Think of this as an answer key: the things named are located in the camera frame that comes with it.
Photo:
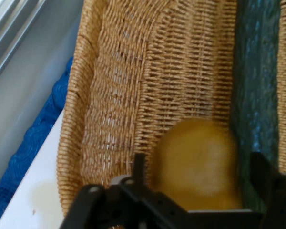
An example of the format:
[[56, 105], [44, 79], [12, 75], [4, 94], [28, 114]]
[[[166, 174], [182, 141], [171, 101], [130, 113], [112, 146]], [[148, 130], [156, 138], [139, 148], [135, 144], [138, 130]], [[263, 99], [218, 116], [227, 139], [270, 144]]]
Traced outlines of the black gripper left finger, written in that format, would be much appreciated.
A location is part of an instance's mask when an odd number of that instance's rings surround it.
[[78, 192], [62, 229], [108, 229], [123, 226], [138, 229], [141, 223], [156, 229], [182, 229], [189, 225], [188, 213], [145, 184], [145, 154], [135, 155], [131, 176], [117, 185], [85, 185]]

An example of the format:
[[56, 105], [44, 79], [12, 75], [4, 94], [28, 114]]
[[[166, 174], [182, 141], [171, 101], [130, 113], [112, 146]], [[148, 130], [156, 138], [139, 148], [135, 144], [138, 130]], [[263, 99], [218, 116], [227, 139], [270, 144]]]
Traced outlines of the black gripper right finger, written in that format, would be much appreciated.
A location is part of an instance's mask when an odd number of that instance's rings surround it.
[[286, 175], [260, 152], [250, 156], [250, 181], [266, 205], [261, 229], [286, 229]]

